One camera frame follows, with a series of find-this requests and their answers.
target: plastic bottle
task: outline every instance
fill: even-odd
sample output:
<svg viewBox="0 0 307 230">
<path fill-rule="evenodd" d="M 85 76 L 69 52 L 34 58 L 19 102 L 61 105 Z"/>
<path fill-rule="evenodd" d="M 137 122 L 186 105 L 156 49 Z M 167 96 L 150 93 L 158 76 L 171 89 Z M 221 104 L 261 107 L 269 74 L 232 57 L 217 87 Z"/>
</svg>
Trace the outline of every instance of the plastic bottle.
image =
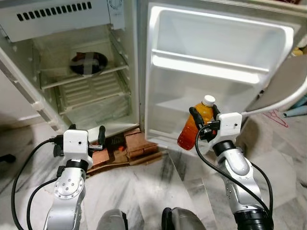
<svg viewBox="0 0 307 230">
<path fill-rule="evenodd" d="M 201 103 L 194 106 L 196 110 L 201 114 L 205 124 L 212 120 L 213 110 L 212 106 L 215 102 L 215 98 L 211 95 L 204 96 Z M 185 150 L 191 150 L 195 145 L 195 137 L 198 129 L 195 125 L 192 115 L 189 116 L 183 130 L 181 131 L 177 144 Z"/>
</svg>

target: white bottle cap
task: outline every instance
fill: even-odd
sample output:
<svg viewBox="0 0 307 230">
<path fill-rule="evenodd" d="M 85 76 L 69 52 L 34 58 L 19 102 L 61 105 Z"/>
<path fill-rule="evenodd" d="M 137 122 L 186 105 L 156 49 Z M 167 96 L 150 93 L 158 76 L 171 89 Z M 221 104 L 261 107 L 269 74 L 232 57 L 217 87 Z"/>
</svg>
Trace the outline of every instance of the white bottle cap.
<svg viewBox="0 0 307 230">
<path fill-rule="evenodd" d="M 211 95 L 204 96 L 202 103 L 208 107 L 212 107 L 215 103 L 215 98 Z"/>
</svg>

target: air vent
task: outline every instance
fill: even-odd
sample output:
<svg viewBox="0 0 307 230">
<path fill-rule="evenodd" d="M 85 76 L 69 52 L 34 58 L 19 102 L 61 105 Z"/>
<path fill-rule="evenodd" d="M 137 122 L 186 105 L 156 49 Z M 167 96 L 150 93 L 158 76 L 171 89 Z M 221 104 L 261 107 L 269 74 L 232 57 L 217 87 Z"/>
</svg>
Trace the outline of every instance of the air vent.
<svg viewBox="0 0 307 230">
<path fill-rule="evenodd" d="M 41 17 L 47 17 L 47 16 L 54 16 L 57 14 L 65 14 L 70 12 L 77 12 L 77 11 L 85 11 L 90 10 L 92 8 L 92 4 L 90 1 L 88 2 L 80 2 L 76 4 L 70 4 L 70 5 L 63 5 L 63 6 L 56 6 L 56 7 L 50 7 L 45 9 L 39 9 L 35 11 L 29 11 L 29 12 L 23 12 L 16 14 L 19 21 L 28 21 L 31 19 L 37 19 Z"/>
</svg>

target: bottle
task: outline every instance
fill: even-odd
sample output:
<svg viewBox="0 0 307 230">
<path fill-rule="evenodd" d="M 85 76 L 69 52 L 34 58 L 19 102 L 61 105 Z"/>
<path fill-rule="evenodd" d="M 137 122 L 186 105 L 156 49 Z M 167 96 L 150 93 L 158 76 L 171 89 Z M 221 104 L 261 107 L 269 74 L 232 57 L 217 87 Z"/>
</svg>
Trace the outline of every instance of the bottle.
<svg viewBox="0 0 307 230">
<path fill-rule="evenodd" d="M 201 103 L 194 106 L 196 110 L 200 113 L 202 116 L 205 124 L 207 124 L 208 121 L 211 121 L 213 118 L 213 109 L 212 106 L 215 102 L 215 98 L 211 95 L 204 96 Z M 198 129 L 195 125 L 194 119 L 192 115 L 189 116 L 183 130 L 181 131 L 177 144 L 185 149 L 185 150 L 191 150 L 195 145 L 195 138 L 197 135 Z"/>
</svg>

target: black cable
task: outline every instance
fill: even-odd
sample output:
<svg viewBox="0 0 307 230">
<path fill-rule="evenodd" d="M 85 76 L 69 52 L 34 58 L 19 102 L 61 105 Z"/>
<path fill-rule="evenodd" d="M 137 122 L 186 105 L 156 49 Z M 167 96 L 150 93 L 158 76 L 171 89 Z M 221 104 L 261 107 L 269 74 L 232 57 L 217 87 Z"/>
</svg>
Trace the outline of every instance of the black cable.
<svg viewBox="0 0 307 230">
<path fill-rule="evenodd" d="M 204 130 L 204 129 L 208 129 L 210 128 L 209 125 L 205 125 L 202 128 L 199 129 L 196 138 L 195 138 L 195 149 L 196 152 L 198 154 L 198 156 L 200 157 L 200 159 L 206 163 L 209 167 L 211 167 L 212 169 L 216 170 L 219 174 L 223 175 L 224 177 L 226 177 L 228 180 L 232 181 L 233 183 L 237 184 L 238 186 L 240 186 L 242 189 L 244 189 L 247 193 L 249 193 L 255 200 L 257 200 L 262 207 L 264 208 L 265 212 L 267 213 L 268 217 L 271 218 L 272 220 L 272 215 L 271 212 L 269 211 L 268 207 L 265 205 L 265 203 L 257 196 L 255 195 L 252 191 L 250 191 L 247 187 L 245 187 L 242 183 L 240 183 L 239 181 L 237 181 L 236 179 L 232 178 L 231 176 L 229 176 L 228 174 L 226 174 L 224 171 L 220 170 L 219 168 L 217 168 L 215 165 L 211 164 L 209 161 L 207 161 L 204 156 L 201 154 L 199 147 L 198 147 L 198 139 L 200 136 L 200 133 Z"/>
<path fill-rule="evenodd" d="M 39 187 L 37 187 L 37 188 L 32 192 L 32 194 L 31 194 L 31 196 L 30 196 L 30 198 L 29 198 L 29 201 L 28 201 L 28 206 L 27 206 L 27 225 L 28 225 L 28 229 L 29 229 L 29 230 L 33 230 L 33 229 L 32 229 L 32 226 L 31 226 L 30 212 L 31 212 L 31 203 L 32 203 L 32 200 L 33 200 L 35 194 L 36 194 L 42 187 L 44 187 L 45 185 L 50 184 L 50 183 L 52 183 L 52 182 L 55 182 L 57 179 L 58 179 L 58 177 L 56 177 L 56 178 L 54 178 L 54 179 L 52 179 L 52 180 L 50 180 L 50 181 L 47 181 L 47 182 L 41 184 Z"/>
<path fill-rule="evenodd" d="M 264 171 L 261 168 L 259 168 L 253 162 L 250 162 L 250 163 L 251 163 L 251 165 L 254 168 L 256 168 L 262 174 L 262 176 L 264 177 L 265 181 L 267 182 L 268 189 L 269 189 L 269 197 L 270 197 L 269 210 L 270 210 L 270 214 L 272 216 L 273 215 L 273 191 L 272 191 L 272 186 L 271 186 L 270 180 L 269 180 L 268 176 L 264 173 Z"/>
<path fill-rule="evenodd" d="M 41 146 L 45 145 L 46 143 L 53 142 L 53 140 L 54 140 L 53 138 L 45 140 L 42 143 L 40 143 L 38 146 L 36 146 L 35 149 L 32 150 L 32 152 L 30 153 L 28 158 L 25 160 L 23 166 L 21 167 L 20 171 L 17 173 L 17 176 L 14 180 L 13 187 L 12 187 L 12 193 L 11 193 L 11 210 L 12 210 L 12 216 L 13 216 L 14 223 L 15 223 L 16 227 L 18 228 L 18 230 L 24 230 L 22 228 L 22 226 L 20 225 L 19 221 L 18 221 L 17 214 L 16 214 L 16 207 L 15 207 L 15 192 L 16 192 L 16 186 L 17 186 L 18 178 L 19 178 L 20 174 L 22 173 L 22 171 L 24 170 L 27 163 L 30 161 L 31 157 L 34 155 L 34 153 Z"/>
</svg>

